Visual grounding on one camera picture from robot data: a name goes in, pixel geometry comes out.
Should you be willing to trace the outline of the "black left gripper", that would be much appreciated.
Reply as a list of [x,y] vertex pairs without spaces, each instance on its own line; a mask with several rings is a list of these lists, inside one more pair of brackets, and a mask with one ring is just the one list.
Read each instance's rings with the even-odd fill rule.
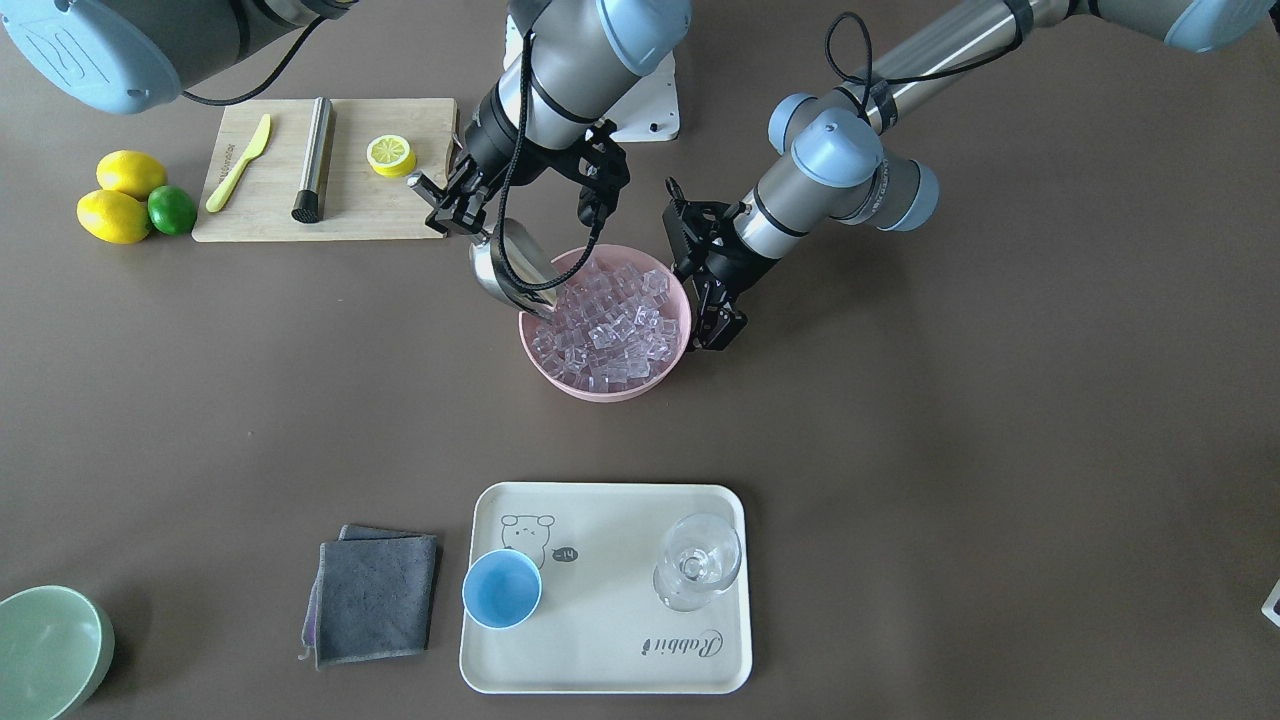
[[675,178],[666,179],[669,204],[662,220],[673,255],[673,273],[694,281],[698,318],[690,350],[726,350],[748,324],[736,307],[749,291],[778,263],[750,249],[736,220],[749,213],[744,201],[718,202],[689,199]]

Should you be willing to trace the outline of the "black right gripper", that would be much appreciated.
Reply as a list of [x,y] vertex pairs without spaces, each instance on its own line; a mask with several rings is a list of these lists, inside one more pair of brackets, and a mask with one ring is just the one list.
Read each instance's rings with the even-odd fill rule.
[[[544,170],[553,169],[566,179],[582,186],[579,195],[579,219],[590,225],[595,219],[616,211],[620,193],[630,183],[625,150],[611,137],[616,126],[604,120],[585,131],[567,149],[544,149],[530,138],[520,152],[515,151],[517,126],[500,109],[499,92],[490,91],[476,108],[463,133],[463,154],[452,168],[445,191],[472,182],[500,192],[509,174],[509,163],[517,158],[512,186],[532,183]],[[424,200],[431,206],[425,225],[440,236],[490,236],[484,208],[465,208],[430,192]]]

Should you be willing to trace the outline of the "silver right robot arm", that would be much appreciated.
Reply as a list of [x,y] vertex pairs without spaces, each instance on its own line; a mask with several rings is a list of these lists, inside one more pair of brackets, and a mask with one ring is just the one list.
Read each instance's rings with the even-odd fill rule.
[[[302,44],[349,1],[5,1],[3,28],[50,82],[81,102],[137,114],[278,38]],[[611,109],[685,38],[689,1],[511,1],[517,58],[463,133],[444,184],[420,181],[428,225],[490,233],[486,205],[554,169],[581,187],[579,215],[600,225],[628,182]]]

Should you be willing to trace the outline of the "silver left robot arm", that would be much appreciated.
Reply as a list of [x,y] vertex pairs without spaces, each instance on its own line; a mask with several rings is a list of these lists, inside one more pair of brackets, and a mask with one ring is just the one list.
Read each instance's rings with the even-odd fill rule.
[[1188,53],[1212,53],[1277,19],[1275,1],[963,1],[864,65],[832,70],[822,95],[792,94],[771,113],[774,164],[736,201],[694,200],[666,188],[666,233],[678,281],[696,296],[690,350],[721,351],[748,325],[739,299],[824,222],[910,232],[940,204],[924,163],[884,146],[905,117],[963,77],[1023,46],[1037,29],[1076,15]]

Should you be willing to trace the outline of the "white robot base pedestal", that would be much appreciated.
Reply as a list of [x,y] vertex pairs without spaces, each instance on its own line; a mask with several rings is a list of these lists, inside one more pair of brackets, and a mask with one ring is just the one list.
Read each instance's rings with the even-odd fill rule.
[[[518,122],[520,54],[522,36],[511,18],[506,23],[504,73],[498,81],[504,113]],[[676,58],[671,53],[649,74],[643,77],[605,114],[617,124],[612,135],[617,143],[667,142],[678,137],[681,118],[676,87]]]

